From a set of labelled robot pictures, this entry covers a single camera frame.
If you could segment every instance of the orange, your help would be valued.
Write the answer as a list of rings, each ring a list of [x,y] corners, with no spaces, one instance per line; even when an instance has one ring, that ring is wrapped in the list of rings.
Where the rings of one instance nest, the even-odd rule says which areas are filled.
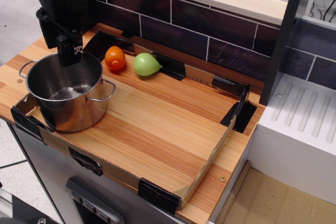
[[[126,63],[124,52],[117,46],[110,47],[105,53],[105,63],[111,70],[119,70]]]

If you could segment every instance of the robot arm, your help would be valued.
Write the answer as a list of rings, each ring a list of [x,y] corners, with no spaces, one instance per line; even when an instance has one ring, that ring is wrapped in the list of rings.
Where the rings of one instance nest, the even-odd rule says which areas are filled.
[[[63,67],[78,63],[82,53],[80,19],[88,12],[88,0],[39,0],[36,16],[48,48],[57,47]]]

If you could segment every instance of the white sink drain board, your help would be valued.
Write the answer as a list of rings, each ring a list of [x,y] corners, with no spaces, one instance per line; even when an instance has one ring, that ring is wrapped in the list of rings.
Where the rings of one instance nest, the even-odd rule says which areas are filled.
[[[336,204],[336,91],[283,75],[255,132],[252,167]]]

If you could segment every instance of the gray floor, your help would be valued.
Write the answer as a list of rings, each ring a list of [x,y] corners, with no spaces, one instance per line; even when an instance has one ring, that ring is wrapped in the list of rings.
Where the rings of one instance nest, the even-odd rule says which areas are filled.
[[[42,36],[36,18],[39,8],[38,0],[0,0],[0,65]],[[0,120],[0,182],[4,190],[60,222],[3,120]]]

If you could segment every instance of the pot rim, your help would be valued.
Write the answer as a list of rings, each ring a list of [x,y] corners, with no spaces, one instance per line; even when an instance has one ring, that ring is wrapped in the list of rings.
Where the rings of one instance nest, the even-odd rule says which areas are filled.
[[[83,52],[82,54],[89,55],[90,57],[94,58],[94,59],[99,63],[99,65],[100,65],[100,69],[101,69],[100,78],[97,80],[97,82],[96,82],[96,83],[95,83],[95,84],[94,84],[88,91],[86,91],[86,92],[84,92],[84,93],[82,93],[82,94],[79,94],[79,95],[77,95],[77,96],[75,96],[75,97],[71,97],[71,98],[67,98],[67,99],[61,99],[61,100],[53,100],[53,99],[42,98],[42,97],[40,97],[40,96],[34,94],[34,92],[31,91],[31,89],[30,89],[29,86],[28,86],[28,78],[29,78],[29,73],[30,73],[30,71],[31,71],[31,70],[34,68],[34,66],[36,66],[40,61],[43,61],[43,60],[45,60],[45,59],[47,59],[47,58],[49,58],[49,57],[52,57],[52,56],[54,56],[54,55],[58,55],[57,52],[54,52],[54,53],[49,54],[49,55],[43,57],[42,59],[38,60],[38,61],[31,67],[31,69],[29,70],[29,72],[27,73],[27,76],[26,76],[26,87],[27,87],[29,93],[31,93],[34,97],[36,97],[36,98],[38,98],[38,99],[40,99],[40,100],[43,100],[43,101],[47,101],[47,102],[65,102],[65,101],[70,101],[70,100],[77,99],[77,98],[79,98],[79,97],[81,97],[81,96],[86,95],[87,93],[89,93],[89,92],[90,92],[91,90],[93,90],[93,89],[97,86],[97,84],[101,81],[102,76],[103,76],[103,66],[102,66],[101,62],[100,62],[95,56],[93,56],[92,54],[89,54],[89,53],[87,53],[87,52]]]

